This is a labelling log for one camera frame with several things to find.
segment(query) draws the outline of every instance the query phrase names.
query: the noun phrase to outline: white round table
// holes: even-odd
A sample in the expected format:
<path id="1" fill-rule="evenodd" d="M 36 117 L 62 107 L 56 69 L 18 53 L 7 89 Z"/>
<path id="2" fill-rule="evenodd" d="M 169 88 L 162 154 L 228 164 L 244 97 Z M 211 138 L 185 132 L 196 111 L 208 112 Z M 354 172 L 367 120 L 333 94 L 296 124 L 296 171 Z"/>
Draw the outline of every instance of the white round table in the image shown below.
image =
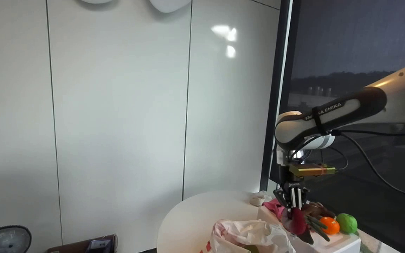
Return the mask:
<path id="1" fill-rule="evenodd" d="M 157 253 L 199 253 L 218 220 L 256 220 L 259 208 L 249 203 L 251 196 L 250 192 L 212 191 L 182 201 L 159 228 Z"/>

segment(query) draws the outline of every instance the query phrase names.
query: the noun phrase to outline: green lime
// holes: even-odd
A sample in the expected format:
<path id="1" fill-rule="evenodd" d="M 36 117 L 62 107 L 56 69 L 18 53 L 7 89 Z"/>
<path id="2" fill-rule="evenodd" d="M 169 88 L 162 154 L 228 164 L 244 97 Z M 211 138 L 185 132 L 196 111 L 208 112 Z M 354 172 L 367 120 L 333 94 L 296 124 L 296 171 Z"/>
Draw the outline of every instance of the green lime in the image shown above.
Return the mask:
<path id="1" fill-rule="evenodd" d="M 346 213 L 337 215 L 337 222 L 340 224 L 340 231 L 348 234 L 354 234 L 357 231 L 357 220 Z"/>
<path id="2" fill-rule="evenodd" d="M 249 250 L 251 253 L 259 253 L 259 249 L 255 245 L 245 245 L 243 248 Z"/>

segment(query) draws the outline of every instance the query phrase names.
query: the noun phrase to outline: white plastic bag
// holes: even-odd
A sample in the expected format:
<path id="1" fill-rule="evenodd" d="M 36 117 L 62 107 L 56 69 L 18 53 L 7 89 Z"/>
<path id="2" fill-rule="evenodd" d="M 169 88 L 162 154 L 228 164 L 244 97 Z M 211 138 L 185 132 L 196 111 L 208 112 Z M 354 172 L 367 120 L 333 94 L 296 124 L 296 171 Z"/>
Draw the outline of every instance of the white plastic bag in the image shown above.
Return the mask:
<path id="1" fill-rule="evenodd" d="M 207 244 L 209 253 L 249 253 L 245 245 L 255 245 L 259 253 L 295 253 L 280 225 L 265 221 L 219 220 Z"/>

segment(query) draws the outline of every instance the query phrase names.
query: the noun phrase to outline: franka emika robot arm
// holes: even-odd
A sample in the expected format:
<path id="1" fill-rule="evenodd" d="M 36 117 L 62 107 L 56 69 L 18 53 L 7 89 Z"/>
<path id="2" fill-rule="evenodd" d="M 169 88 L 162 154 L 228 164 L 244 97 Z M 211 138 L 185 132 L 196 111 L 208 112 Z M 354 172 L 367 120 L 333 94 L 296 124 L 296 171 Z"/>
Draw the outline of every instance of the franka emika robot arm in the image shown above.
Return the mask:
<path id="1" fill-rule="evenodd" d="M 335 168 L 325 164 L 294 162 L 294 156 L 302 152 L 300 149 L 323 149 L 330 146 L 339 133 L 334 129 L 357 123 L 403 122 L 405 67 L 357 93 L 337 98 L 310 112 L 301 114 L 292 111 L 280 114 L 275 128 L 280 187 L 274 194 L 288 211 L 291 208 L 301 208 L 308 192 L 302 184 L 304 176 L 335 172 Z"/>

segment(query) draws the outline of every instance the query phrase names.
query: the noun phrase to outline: orange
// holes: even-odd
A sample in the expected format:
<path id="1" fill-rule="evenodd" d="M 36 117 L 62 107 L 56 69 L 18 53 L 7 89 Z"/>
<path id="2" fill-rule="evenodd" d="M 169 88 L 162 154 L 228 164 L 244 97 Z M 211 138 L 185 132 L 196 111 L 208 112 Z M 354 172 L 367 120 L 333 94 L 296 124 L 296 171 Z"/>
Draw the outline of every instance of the orange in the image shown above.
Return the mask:
<path id="1" fill-rule="evenodd" d="M 326 234 L 336 234 L 340 231 L 340 224 L 331 217 L 323 217 L 320 222 L 325 224 L 328 228 L 323 229 Z"/>

